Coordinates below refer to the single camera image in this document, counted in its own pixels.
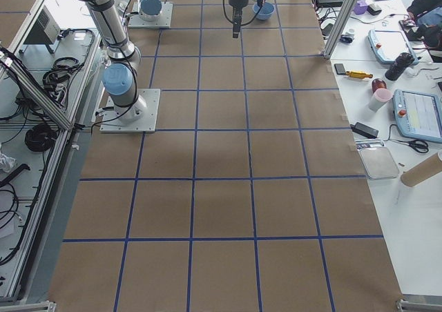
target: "white mounting plate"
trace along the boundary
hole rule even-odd
[[[157,21],[145,21],[138,15],[133,15],[129,20],[129,28],[158,29],[170,28],[172,22],[173,3],[167,1],[163,3],[162,14]],[[138,12],[138,3],[133,4],[132,12]]]
[[[147,112],[138,120],[129,124],[124,124],[119,119],[101,125],[100,131],[103,133],[153,133],[157,125],[158,105],[160,104],[160,89],[138,89],[140,95],[147,103]],[[106,106],[113,106],[113,101],[109,97]],[[113,110],[104,113],[103,121],[116,118]]]

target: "blue bowl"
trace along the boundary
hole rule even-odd
[[[252,7],[253,13],[255,14],[259,11],[259,9],[260,8],[257,3]],[[271,17],[274,11],[275,11],[275,6],[272,3],[265,2],[260,11],[260,14],[258,14],[256,18],[258,20],[267,20]]]

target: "blue tablet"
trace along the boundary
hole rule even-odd
[[[368,40],[376,59],[381,64],[392,64],[403,52],[410,53],[413,56],[414,61],[412,65],[419,63],[416,53],[414,53],[412,46],[402,31],[372,29],[368,33]]]
[[[393,106],[402,136],[442,143],[442,108],[436,95],[398,89],[394,91]],[[407,114],[400,116],[400,110]]]

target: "cardboard tube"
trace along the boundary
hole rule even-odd
[[[401,181],[406,186],[415,186],[440,172],[442,172],[442,150],[403,173]]]

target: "dark thermos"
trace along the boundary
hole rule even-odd
[[[390,81],[396,81],[413,61],[414,58],[410,53],[402,52],[385,72],[385,77]]]

